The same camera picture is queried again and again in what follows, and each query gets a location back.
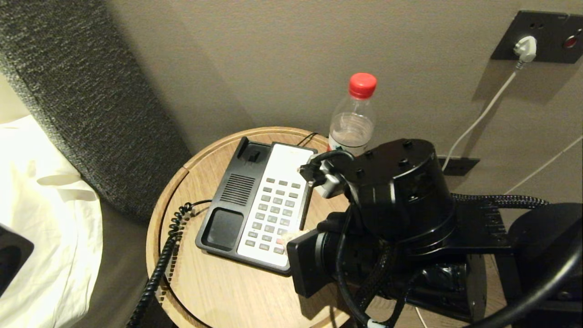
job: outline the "speaker grille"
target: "speaker grille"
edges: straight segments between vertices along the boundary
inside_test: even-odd
[[[247,205],[255,179],[247,176],[231,174],[224,187],[220,200],[233,204]]]

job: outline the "coiled phone cord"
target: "coiled phone cord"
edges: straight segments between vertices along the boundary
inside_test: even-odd
[[[158,258],[154,272],[144,287],[142,296],[140,296],[140,300],[138,301],[132,316],[129,318],[128,323],[125,325],[126,328],[136,328],[140,326],[147,307],[150,305],[150,302],[156,295],[156,290],[160,285],[160,279],[166,272],[166,267],[168,266],[170,258],[174,253],[176,243],[182,239],[182,231],[180,231],[182,219],[185,221],[190,219],[189,217],[184,218],[185,214],[191,212],[194,206],[210,202],[211,200],[201,200],[195,203],[186,203],[184,206],[178,208],[178,212],[174,213],[174,218],[171,220],[172,224],[170,225],[170,230],[168,231],[168,239],[164,244],[164,248],[162,248],[162,252],[160,252],[160,258]]]

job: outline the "plastic water bottle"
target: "plastic water bottle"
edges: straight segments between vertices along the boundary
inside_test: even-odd
[[[375,114],[370,103],[377,79],[368,73],[350,78],[349,94],[338,104],[328,136],[328,150],[344,149],[354,156],[366,151],[373,136]]]

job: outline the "gray upholstered headboard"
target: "gray upholstered headboard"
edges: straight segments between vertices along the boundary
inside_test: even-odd
[[[149,220],[191,154],[102,1],[0,0],[0,68],[101,197]]]

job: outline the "red bottle cap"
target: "red bottle cap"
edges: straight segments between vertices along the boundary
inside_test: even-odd
[[[377,87],[377,78],[368,73],[356,73],[350,78],[348,91],[358,99],[367,99],[373,95]]]

